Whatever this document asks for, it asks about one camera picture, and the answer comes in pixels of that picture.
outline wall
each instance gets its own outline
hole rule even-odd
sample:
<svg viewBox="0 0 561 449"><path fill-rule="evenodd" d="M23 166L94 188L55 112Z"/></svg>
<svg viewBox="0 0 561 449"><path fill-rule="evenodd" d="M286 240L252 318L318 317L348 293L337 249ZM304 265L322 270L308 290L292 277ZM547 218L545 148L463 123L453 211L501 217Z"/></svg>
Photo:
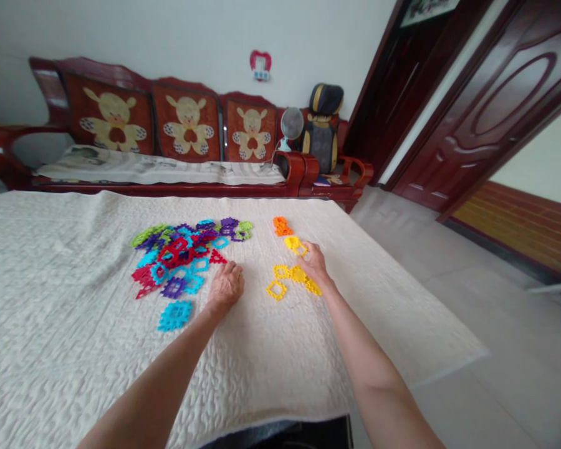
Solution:
<svg viewBox="0 0 561 449"><path fill-rule="evenodd" d="M491 181L561 203L561 115L501 167Z"/></svg>
<svg viewBox="0 0 561 449"><path fill-rule="evenodd" d="M317 82L345 89L349 118L395 0L0 0L0 123L42 123L27 64L85 56L148 78L175 76L219 93L307 105ZM272 80L252 79L249 54L270 52Z"/></svg>
<svg viewBox="0 0 561 449"><path fill-rule="evenodd" d="M561 274L561 203L489 181L452 218Z"/></svg>
<svg viewBox="0 0 561 449"><path fill-rule="evenodd" d="M403 157L405 157L412 144L418 138L418 135L420 134L422 129L424 129L424 126L428 122L428 119L430 119L430 116L432 116L433 112L436 110L436 107L443 100L443 97L451 88L453 82L456 80L471 56L474 54L474 52L484 39L484 36L486 36L486 33L491 28L492 24L499 16L506 4L507 0L493 0L484 17L467 40L466 45L463 47L463 49L453 62L451 68L449 68L447 74L444 76L443 80L438 85L438 88L426 104L426 107L418 117L416 123L412 126L409 134L407 134L407 136L403 140L403 143L395 153L395 156L393 156L391 162L386 167L386 170L378 181L379 184L386 184L390 179L393 172L401 163Z"/></svg>

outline hand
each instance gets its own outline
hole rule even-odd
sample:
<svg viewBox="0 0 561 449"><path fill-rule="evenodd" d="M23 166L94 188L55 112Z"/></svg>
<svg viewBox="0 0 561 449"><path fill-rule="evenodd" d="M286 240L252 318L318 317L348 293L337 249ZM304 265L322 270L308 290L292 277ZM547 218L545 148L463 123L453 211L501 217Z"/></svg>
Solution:
<svg viewBox="0 0 561 449"><path fill-rule="evenodd" d="M231 307L237 303L243 294L245 280L242 272L243 268L233 261L222 265L218 269L208 294L209 307L222 311L224 314L231 310Z"/></svg>
<svg viewBox="0 0 561 449"><path fill-rule="evenodd" d="M320 246L308 241L304 241L302 244L307 248L307 260L303 256L298 256L297 264L319 286L329 282L331 279L326 271L326 262Z"/></svg>

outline tiled floor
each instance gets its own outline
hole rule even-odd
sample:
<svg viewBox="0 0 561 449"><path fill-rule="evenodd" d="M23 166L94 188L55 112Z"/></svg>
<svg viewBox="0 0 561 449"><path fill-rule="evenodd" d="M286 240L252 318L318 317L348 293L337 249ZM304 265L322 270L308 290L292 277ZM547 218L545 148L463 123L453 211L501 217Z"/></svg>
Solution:
<svg viewBox="0 0 561 449"><path fill-rule="evenodd" d="M492 352L416 389L418 405L448 448L561 448L561 296L526 293L539 283L437 215L370 187L351 214ZM368 447L357 419L353 433Z"/></svg>

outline bed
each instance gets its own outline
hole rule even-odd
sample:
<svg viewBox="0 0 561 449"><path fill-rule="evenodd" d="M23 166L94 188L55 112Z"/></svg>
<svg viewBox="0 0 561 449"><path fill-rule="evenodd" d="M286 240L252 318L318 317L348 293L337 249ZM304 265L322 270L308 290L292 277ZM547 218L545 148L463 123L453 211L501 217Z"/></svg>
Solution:
<svg viewBox="0 0 561 449"><path fill-rule="evenodd" d="M135 300L141 254L129 242L157 223L253 225L221 253L244 266L246 289L209 342L169 447L198 448L282 419L349 412L348 378L323 301L288 285L267 295L274 264L293 256L274 234L284 216L318 242L354 311L415 386L486 353L438 299L332 201L143 198L11 191L0 195L0 448L74 447L180 331L158 332L168 300ZM204 307L214 269L195 296Z"/></svg>

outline wooden wall panel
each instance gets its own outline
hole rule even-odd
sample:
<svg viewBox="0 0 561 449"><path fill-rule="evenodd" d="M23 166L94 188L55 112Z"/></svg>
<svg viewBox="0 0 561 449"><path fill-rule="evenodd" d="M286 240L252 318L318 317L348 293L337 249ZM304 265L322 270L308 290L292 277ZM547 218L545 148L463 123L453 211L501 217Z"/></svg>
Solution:
<svg viewBox="0 0 561 449"><path fill-rule="evenodd" d="M452 218L561 274L561 203L489 181Z"/></svg>

